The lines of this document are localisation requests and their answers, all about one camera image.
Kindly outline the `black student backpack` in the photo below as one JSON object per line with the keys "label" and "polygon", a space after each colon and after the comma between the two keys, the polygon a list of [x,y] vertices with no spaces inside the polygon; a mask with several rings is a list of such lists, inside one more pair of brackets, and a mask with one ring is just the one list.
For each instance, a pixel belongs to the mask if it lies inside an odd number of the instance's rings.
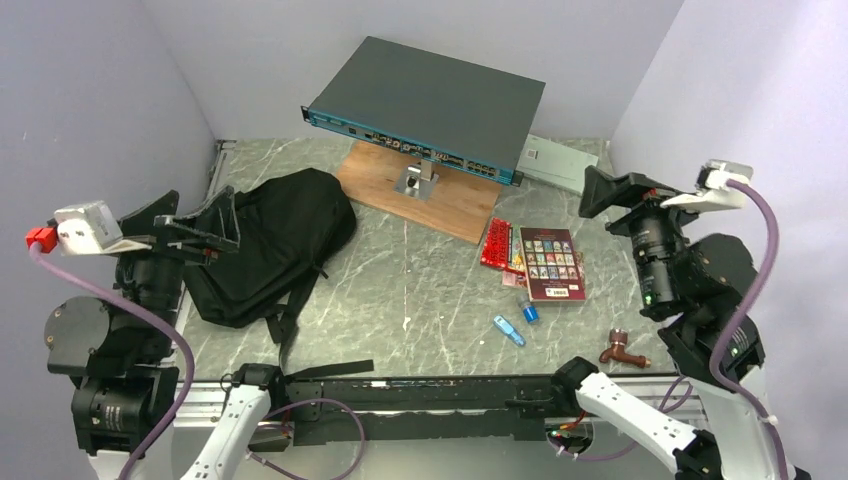
{"label": "black student backpack", "polygon": [[234,195],[239,249],[189,267],[185,285],[206,322],[240,329],[263,321],[278,353],[288,353],[298,318],[326,263],[357,230],[340,181],[306,168]]}

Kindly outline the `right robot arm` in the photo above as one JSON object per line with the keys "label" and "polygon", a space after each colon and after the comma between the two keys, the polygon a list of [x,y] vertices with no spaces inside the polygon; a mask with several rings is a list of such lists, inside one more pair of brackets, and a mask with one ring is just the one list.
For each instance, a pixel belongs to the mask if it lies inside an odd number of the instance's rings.
{"label": "right robot arm", "polygon": [[[679,373],[699,397],[708,424],[683,423],[628,393],[595,364],[575,357],[551,379],[556,413],[585,411],[615,426],[660,460],[677,479],[804,479],[791,463],[767,408],[764,346],[749,312],[774,266],[776,216],[750,184],[750,166],[706,162],[685,193],[639,173],[584,172],[578,213],[609,207],[625,214],[607,225],[631,241],[643,307]],[[690,241],[683,227],[700,214],[739,209],[752,200],[767,227],[755,267],[744,243],[727,234]]]}

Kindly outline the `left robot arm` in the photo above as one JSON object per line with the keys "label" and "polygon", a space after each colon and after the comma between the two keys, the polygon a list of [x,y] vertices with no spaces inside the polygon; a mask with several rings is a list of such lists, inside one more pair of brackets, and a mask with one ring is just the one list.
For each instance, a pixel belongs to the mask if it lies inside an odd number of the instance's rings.
{"label": "left robot arm", "polygon": [[191,388],[195,361],[176,323],[192,293],[207,316],[227,326],[261,316],[251,300],[203,286],[200,272],[232,260],[242,239],[243,194],[225,187],[196,210],[177,211],[170,191],[117,218],[106,203],[59,208],[32,232],[32,258],[110,256],[110,288],[79,280],[79,296],[49,315],[44,327],[48,370],[74,386],[71,414],[79,448],[102,479],[167,479],[171,424]]}

